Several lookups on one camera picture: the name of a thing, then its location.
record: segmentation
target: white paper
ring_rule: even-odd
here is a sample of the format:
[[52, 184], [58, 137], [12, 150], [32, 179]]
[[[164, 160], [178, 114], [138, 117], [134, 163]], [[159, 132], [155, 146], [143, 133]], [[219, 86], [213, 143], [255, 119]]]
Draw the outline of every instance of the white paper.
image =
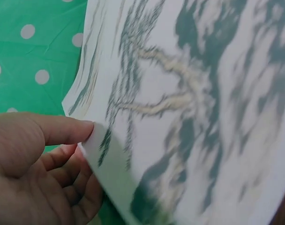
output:
[[285, 0], [89, 0], [63, 107], [96, 122], [83, 150], [129, 224], [268, 224], [285, 193]]

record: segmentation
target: green tablecloth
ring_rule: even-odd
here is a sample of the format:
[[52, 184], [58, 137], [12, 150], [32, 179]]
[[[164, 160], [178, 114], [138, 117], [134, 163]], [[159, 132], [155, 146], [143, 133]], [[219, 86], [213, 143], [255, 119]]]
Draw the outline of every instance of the green tablecloth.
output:
[[77, 70], [86, 3], [0, 0], [0, 113], [63, 114], [61, 101]]

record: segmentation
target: sheet of paper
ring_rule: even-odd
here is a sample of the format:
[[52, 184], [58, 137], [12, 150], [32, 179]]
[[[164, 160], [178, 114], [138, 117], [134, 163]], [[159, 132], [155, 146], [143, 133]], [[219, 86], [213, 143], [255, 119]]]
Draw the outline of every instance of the sheet of paper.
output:
[[131, 225], [265, 225], [285, 192], [285, 0], [89, 0], [63, 102]]

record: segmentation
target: fingernail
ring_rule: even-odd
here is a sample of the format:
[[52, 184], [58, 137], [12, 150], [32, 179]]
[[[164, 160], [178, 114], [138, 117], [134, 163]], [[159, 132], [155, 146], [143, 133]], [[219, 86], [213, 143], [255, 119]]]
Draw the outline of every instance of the fingernail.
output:
[[82, 120], [82, 123], [87, 125], [87, 126], [93, 126], [94, 125], [94, 122], [89, 121], [89, 120]]

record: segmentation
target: finger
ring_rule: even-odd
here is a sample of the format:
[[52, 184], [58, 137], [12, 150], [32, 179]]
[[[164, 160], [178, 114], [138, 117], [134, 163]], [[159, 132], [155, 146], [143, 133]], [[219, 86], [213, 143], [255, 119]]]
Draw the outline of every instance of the finger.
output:
[[20, 177], [35, 163], [45, 145], [85, 141], [93, 124], [63, 116], [0, 114], [0, 172]]
[[67, 197], [70, 206], [74, 206], [79, 203], [82, 196], [77, 192], [74, 186], [65, 187], [63, 188], [63, 191]]
[[81, 161], [73, 154], [62, 167], [50, 170], [48, 173], [64, 188], [74, 183], [80, 170]]
[[40, 160], [43, 162], [47, 171], [62, 167], [74, 154], [76, 144], [61, 145], [50, 152], [43, 154]]
[[93, 123], [64, 116], [29, 114], [43, 133], [45, 145], [76, 144], [86, 141]]
[[91, 175], [83, 198], [72, 207], [76, 224], [87, 224], [94, 218], [102, 205], [102, 196], [103, 190], [97, 178]]

